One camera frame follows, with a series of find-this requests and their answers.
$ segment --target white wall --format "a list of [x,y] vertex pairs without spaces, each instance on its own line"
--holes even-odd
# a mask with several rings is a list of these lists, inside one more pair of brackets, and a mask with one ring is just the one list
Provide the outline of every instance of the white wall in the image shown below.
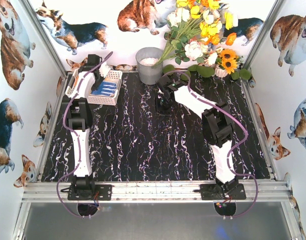
[[[288,15],[305,16],[306,0],[288,0],[276,20]],[[291,151],[290,155],[272,161],[277,167],[279,180],[283,180],[287,172],[290,174],[306,234],[306,149],[298,138],[290,139],[287,135],[292,132],[290,126],[294,126],[296,109],[306,99],[306,60],[295,67],[292,77],[289,64],[283,61],[283,66],[278,66],[279,55],[280,51],[273,48],[270,34],[267,34],[251,64],[256,80],[252,94],[262,109],[269,132],[272,134],[277,127],[281,127],[280,141]]]
[[26,155],[37,166],[42,147],[33,147],[33,141],[40,130],[47,102],[50,101],[52,107],[55,104],[57,82],[61,75],[19,2],[12,0],[11,3],[25,26],[30,41],[36,44],[36,48],[30,55],[30,59],[34,61],[33,68],[25,68],[25,79],[19,90],[14,90],[7,84],[2,72],[0,54],[0,102],[5,98],[14,101],[24,123],[22,129],[20,125],[12,124],[10,158],[15,168],[13,171],[9,168],[8,173],[4,171],[0,173],[0,240],[12,238],[23,195],[22,187],[13,186],[23,172],[21,156]]
[[[42,0],[30,0],[34,8],[39,8],[42,5]],[[67,51],[65,46],[58,44],[50,36],[51,42],[54,45],[63,65],[69,70],[66,59],[74,62],[81,62],[88,54],[98,54],[104,57],[110,51],[113,51],[113,56],[108,60],[110,65],[128,64],[136,65],[135,54],[138,50],[144,47],[157,47],[164,49],[166,41],[164,33],[168,32],[167,26],[159,28],[159,35],[152,35],[148,29],[141,29],[139,32],[122,32],[117,25],[117,19],[121,10],[123,10],[131,0],[115,0],[115,1],[93,1],[84,0],[83,4],[72,4],[70,0],[44,0],[46,7],[49,10],[60,10],[63,13],[62,19],[69,24],[86,24],[86,23],[102,23],[108,26],[108,46],[102,50],[100,42],[95,40],[84,46],[77,48],[77,55],[72,55],[72,52]],[[238,15],[239,19],[245,18],[260,18],[263,21],[267,18],[275,0],[227,0],[230,4],[232,12]],[[245,37],[238,38],[232,46],[226,46],[237,51],[240,56],[247,58],[251,47],[255,40],[251,41],[247,46],[241,46],[245,43]],[[174,60],[167,60],[164,63],[178,66]],[[180,67],[186,68],[196,64],[193,62],[183,62]]]

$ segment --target corgi wallpaper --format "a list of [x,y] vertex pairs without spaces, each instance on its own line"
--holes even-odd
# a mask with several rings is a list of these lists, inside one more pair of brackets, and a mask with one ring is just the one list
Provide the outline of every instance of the corgi wallpaper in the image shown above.
[[[81,63],[88,54],[106,56],[113,51],[108,64],[119,70],[134,70],[135,54],[145,47],[163,49],[168,31],[167,16],[175,10],[176,0],[30,0],[36,17],[50,38],[66,70],[71,63]],[[275,0],[226,0],[223,5],[237,14],[239,25],[224,31],[224,37],[235,32],[232,46],[243,60],[248,56]],[[173,60],[164,63],[180,66]]]
[[256,79],[251,91],[267,150],[277,178],[291,176],[306,240],[306,0],[285,1],[251,69]]
[[36,177],[61,71],[17,0],[0,0],[0,239]]

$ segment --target blue object in basket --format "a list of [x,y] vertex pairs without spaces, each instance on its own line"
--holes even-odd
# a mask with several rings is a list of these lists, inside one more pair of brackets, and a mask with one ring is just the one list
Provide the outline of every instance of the blue object in basket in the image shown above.
[[113,97],[117,90],[117,84],[115,82],[103,81],[98,89],[91,92],[92,95]]

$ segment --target white plastic basket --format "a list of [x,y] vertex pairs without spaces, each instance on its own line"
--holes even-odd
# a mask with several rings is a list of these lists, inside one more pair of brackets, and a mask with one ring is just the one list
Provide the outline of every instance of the white plastic basket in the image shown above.
[[90,93],[90,95],[87,97],[87,102],[89,104],[112,105],[112,106],[115,106],[117,104],[122,84],[122,72],[110,70],[105,78],[105,81],[116,83],[116,92],[114,94],[114,97],[98,96],[98,95],[92,95]]

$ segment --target black marble surface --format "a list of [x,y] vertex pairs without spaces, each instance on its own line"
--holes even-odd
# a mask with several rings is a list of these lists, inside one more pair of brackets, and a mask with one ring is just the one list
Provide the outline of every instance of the black marble surface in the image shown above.
[[[234,169],[257,179],[270,178],[241,85],[193,76],[191,88],[211,101],[226,101],[231,114],[246,126],[249,138],[233,152]],[[157,86],[141,83],[137,73],[124,73],[117,106],[90,105],[89,152],[96,181],[214,179],[216,167],[201,119],[180,104],[174,105],[170,117],[155,114],[157,91]],[[62,126],[63,113],[61,108],[42,182],[55,182],[74,169],[73,143]],[[235,128],[233,144],[244,136]]]

